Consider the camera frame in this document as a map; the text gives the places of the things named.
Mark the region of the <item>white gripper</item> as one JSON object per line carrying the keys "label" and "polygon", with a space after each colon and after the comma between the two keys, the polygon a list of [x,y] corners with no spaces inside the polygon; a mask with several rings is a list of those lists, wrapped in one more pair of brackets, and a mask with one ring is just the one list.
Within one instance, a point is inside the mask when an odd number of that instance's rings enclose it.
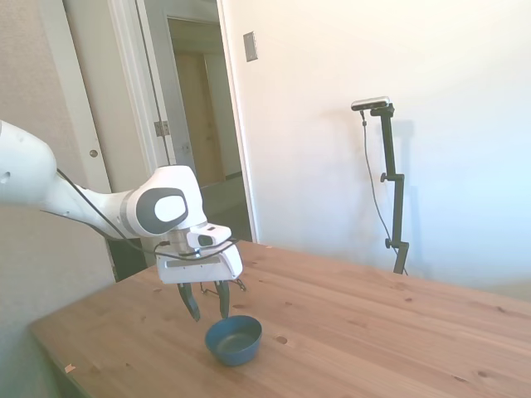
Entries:
{"label": "white gripper", "polygon": [[218,248],[202,250],[198,257],[178,260],[157,255],[158,276],[164,284],[178,284],[178,292],[192,319],[201,318],[197,301],[190,283],[215,282],[219,297],[220,314],[228,318],[230,312],[230,288],[226,280],[237,279],[243,271],[243,263],[235,244],[225,243]]}

